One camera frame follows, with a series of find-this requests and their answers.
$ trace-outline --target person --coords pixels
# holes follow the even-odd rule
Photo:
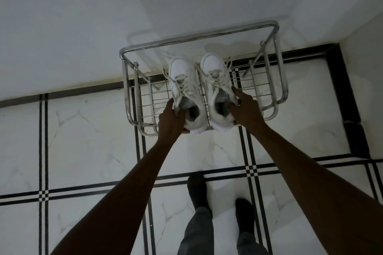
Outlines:
[[[233,89],[240,105],[229,105],[236,122],[265,148],[289,186],[328,254],[383,254],[383,206],[327,170],[265,123],[251,96]],[[80,220],[53,250],[53,255],[129,254],[158,172],[184,131],[185,113],[176,116],[170,99],[159,117],[158,140],[136,166]],[[201,173],[192,174],[188,189],[196,212],[179,254],[213,254],[212,213]],[[267,254],[256,244],[251,204],[236,201],[240,228],[239,254]]]

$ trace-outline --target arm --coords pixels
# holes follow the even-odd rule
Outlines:
[[[157,174],[184,128],[173,99],[159,116],[156,144],[57,245],[52,255],[130,254]]]
[[[271,156],[328,254],[383,254],[383,206],[269,128],[258,103],[233,91],[242,103],[230,112]]]

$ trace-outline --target white wall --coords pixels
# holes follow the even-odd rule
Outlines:
[[[383,11],[381,0],[0,0],[0,99],[121,80],[120,48],[265,19],[284,50],[340,41]],[[177,53],[254,52],[251,34],[129,55],[143,72]]]
[[[383,14],[341,42],[373,158],[383,157]]]

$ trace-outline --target pant leg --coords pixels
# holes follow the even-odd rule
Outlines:
[[[214,230],[209,210],[199,207],[191,218],[181,241],[178,255],[213,255]]]
[[[269,255],[267,249],[256,242],[256,238],[249,232],[242,232],[237,241],[238,255]]]

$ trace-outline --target black sock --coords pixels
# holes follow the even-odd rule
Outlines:
[[[236,199],[236,217],[239,233],[249,232],[254,235],[253,205],[246,199]]]
[[[197,210],[199,207],[205,207],[212,214],[208,204],[207,187],[202,172],[194,172],[189,176],[188,190],[194,209]]]

